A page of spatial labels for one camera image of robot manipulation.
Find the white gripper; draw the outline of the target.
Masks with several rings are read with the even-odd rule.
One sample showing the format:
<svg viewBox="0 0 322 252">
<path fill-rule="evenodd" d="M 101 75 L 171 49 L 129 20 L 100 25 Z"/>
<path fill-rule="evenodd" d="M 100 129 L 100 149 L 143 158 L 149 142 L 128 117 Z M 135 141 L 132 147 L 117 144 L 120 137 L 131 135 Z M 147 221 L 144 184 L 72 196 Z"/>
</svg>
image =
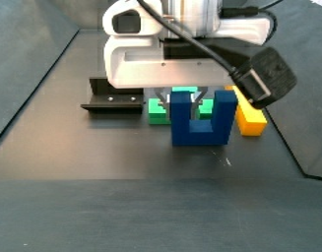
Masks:
<svg viewBox="0 0 322 252">
<path fill-rule="evenodd" d="M 221 42 L 228 38 L 260 45 L 268 36 L 266 18 L 219 16 L 221 0 L 118 0 L 102 15 L 109 36 L 104 46 L 106 78 L 117 89 L 155 88 L 157 105 L 169 118 L 164 87 L 199 86 L 191 93 L 191 118 L 197 118 L 207 86 L 224 86 L 231 79 L 224 68 L 200 52 L 183 50 L 180 59 L 165 49 L 177 37 L 145 12 L 152 9 L 189 37 Z"/>
</svg>

